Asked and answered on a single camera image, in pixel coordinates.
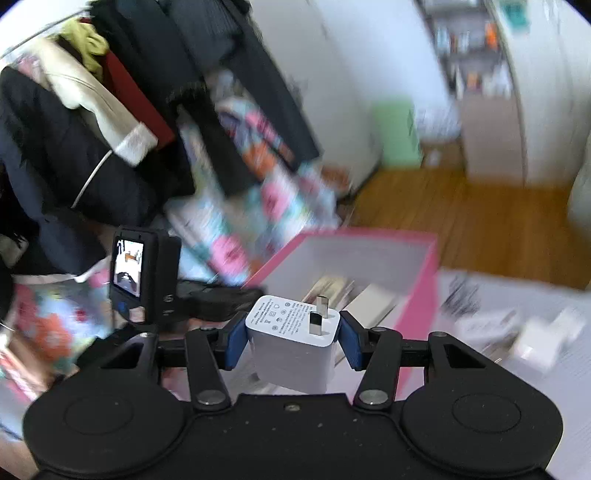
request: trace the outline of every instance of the white cabinet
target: white cabinet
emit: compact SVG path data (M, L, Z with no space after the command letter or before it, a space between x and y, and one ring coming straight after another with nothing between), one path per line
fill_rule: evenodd
M530 0L529 31L513 32L493 4L521 102L527 183L568 184L591 129L591 26L563 0Z
M523 184L524 165L515 97L466 95L458 101L467 175Z

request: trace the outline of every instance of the metal rivet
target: metal rivet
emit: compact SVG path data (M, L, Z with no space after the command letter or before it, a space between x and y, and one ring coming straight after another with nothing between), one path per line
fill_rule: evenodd
M301 407L297 404L297 403L288 403L285 406L285 411L288 411L290 413L294 413L296 411L300 411Z
M388 394L383 390L365 390L359 394L359 399L366 405L382 405L388 398Z
M226 395L219 390L203 390L197 395L197 401L202 405L219 405L224 400Z

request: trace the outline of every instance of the white cuff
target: white cuff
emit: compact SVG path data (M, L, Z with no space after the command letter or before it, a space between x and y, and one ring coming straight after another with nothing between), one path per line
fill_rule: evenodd
M140 123L117 145L115 153L135 168L156 145L158 138L148 127Z

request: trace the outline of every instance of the black coat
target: black coat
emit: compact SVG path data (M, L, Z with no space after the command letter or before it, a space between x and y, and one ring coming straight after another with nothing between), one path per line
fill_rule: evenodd
M107 154L78 115L23 74L0 74L0 161L37 242L60 273L81 275L105 250L78 212L110 225L144 225L154 216L154 190L115 154L104 162L76 210L71 206Z
M160 5L178 26L200 72L224 66L240 80L294 153L294 169L320 156L281 73L245 16L245 1L161 0Z
M231 196L257 184L220 125L178 28L155 0L98 0L90 14L97 32L168 124L176 129L179 104L193 117L224 192ZM191 178L188 161L179 168Z

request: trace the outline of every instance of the white charger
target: white charger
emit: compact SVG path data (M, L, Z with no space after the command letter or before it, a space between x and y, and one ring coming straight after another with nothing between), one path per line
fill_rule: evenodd
M321 325L310 330L310 313ZM306 394L326 393L335 371L340 313L327 307L266 295L246 317L256 373L260 379Z

